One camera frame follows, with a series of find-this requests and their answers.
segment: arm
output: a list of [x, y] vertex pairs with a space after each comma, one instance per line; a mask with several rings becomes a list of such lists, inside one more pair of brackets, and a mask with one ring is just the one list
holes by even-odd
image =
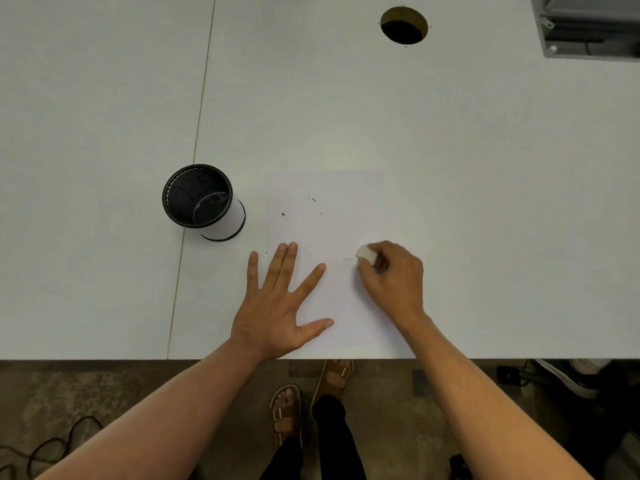
[[281, 244], [258, 288], [258, 254], [252, 252], [247, 291], [231, 338], [171, 379], [40, 478], [185, 479], [256, 366], [320, 335], [331, 319], [296, 324], [300, 304], [320, 281], [318, 265], [289, 293], [298, 247]]
[[422, 263], [391, 242], [370, 244], [377, 272], [358, 270], [373, 301], [420, 362], [474, 477], [587, 480], [591, 476], [436, 328], [422, 307]]

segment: pant leg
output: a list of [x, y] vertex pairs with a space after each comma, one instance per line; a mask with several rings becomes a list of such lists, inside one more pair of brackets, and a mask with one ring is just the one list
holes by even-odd
[[300, 440], [290, 436], [273, 455], [260, 480], [300, 480], [302, 471], [302, 448]]
[[323, 395], [314, 406], [323, 480], [366, 480], [345, 414], [342, 402], [332, 395]]

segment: person's left hand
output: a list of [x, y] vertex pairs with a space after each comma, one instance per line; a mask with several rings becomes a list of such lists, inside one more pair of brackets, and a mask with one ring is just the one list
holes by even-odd
[[333, 325], [331, 318], [298, 326], [296, 313], [322, 278], [326, 266], [319, 264], [289, 292], [298, 245], [282, 243], [271, 260], [262, 288], [258, 288], [258, 253], [249, 256], [246, 295], [231, 327], [231, 339], [238, 339], [259, 354], [260, 359], [278, 358], [299, 349]]

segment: white eraser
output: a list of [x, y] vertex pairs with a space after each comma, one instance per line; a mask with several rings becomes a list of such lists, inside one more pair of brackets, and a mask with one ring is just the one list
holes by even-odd
[[369, 247], [365, 244], [361, 247], [356, 253], [356, 257], [366, 259], [371, 263], [372, 266], [376, 265], [376, 261], [378, 260], [378, 253], [369, 249]]

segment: white paper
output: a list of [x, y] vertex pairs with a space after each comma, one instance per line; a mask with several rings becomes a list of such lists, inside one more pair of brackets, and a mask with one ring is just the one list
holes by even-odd
[[367, 295], [356, 268], [355, 254], [361, 245], [388, 237], [387, 216], [384, 175], [379, 170], [270, 175], [268, 258], [279, 243], [298, 243], [292, 291], [315, 266], [322, 262], [327, 266], [320, 284], [300, 307], [298, 324], [330, 317], [335, 325], [306, 345], [306, 354], [315, 351], [319, 358], [337, 358], [348, 350], [364, 356], [372, 347], [406, 348]]

